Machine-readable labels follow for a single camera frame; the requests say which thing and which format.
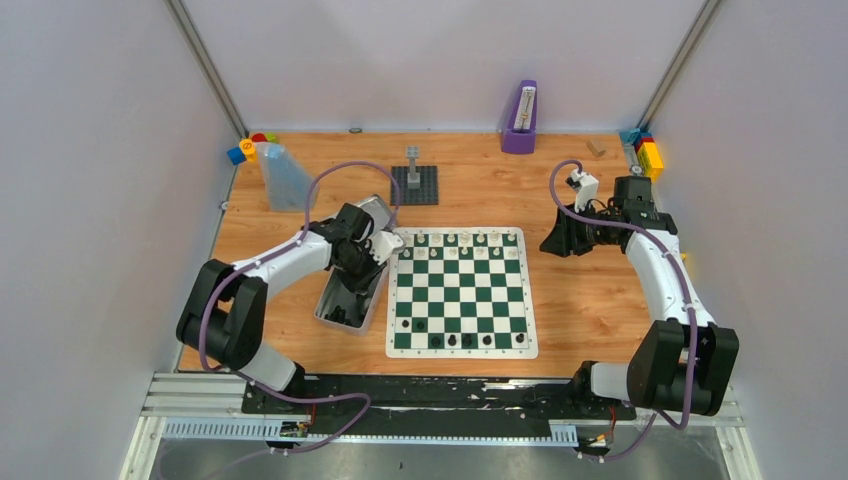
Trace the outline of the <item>metal tin with black pieces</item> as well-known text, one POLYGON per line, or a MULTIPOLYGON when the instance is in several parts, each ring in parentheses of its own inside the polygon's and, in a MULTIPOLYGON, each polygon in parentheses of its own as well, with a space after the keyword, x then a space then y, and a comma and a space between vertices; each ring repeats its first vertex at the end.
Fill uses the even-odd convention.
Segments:
POLYGON ((314 318, 348 334, 366 335, 387 278, 388 270, 384 269, 369 283, 364 294, 357 294, 342 283, 337 269, 331 269, 314 310, 314 318))

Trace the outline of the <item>green white chess mat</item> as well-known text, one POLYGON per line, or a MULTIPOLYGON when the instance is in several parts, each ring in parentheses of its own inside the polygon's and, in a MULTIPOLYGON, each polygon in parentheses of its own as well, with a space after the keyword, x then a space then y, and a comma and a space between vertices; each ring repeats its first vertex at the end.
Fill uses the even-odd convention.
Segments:
POLYGON ((389 264, 385 352, 390 358, 519 359, 539 354, 524 232, 519 227, 400 228, 389 264), (410 327, 402 322, 409 320, 410 327), (425 331, 415 324, 426 323, 425 331), (471 348, 461 336, 476 335, 471 348), (524 333, 525 343, 515 337, 524 333), (443 347, 430 349, 429 334, 443 347), (457 344, 449 346, 455 335, 457 344), (490 335, 485 346, 482 337, 490 335))

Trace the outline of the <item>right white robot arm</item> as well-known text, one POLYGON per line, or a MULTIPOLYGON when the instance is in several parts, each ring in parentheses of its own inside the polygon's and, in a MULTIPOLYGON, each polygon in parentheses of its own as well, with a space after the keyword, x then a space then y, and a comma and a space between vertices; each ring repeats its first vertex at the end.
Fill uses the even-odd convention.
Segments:
POLYGON ((694 291, 683 265, 678 230, 657 210, 650 179, 623 176, 600 209, 598 180, 573 170, 566 183, 574 203, 560 205, 540 249, 558 257, 579 256, 596 246, 621 249, 639 279, 653 323, 627 363, 585 361, 574 375, 571 403, 584 417, 610 405, 716 415, 739 350, 730 328, 716 325, 694 291))

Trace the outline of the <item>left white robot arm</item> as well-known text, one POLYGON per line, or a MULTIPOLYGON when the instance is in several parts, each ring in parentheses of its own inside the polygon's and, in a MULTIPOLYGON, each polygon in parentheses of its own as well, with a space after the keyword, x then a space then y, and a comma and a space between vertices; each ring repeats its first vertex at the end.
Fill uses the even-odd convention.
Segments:
POLYGON ((405 246, 384 213, 355 204, 312 221, 290 240, 253 258, 207 261, 199 270, 176 337, 224 368, 268 387, 283 413, 306 400, 303 368, 263 340, 266 305, 313 273, 330 273, 315 316, 353 332, 366 332, 374 297, 393 254, 405 246))

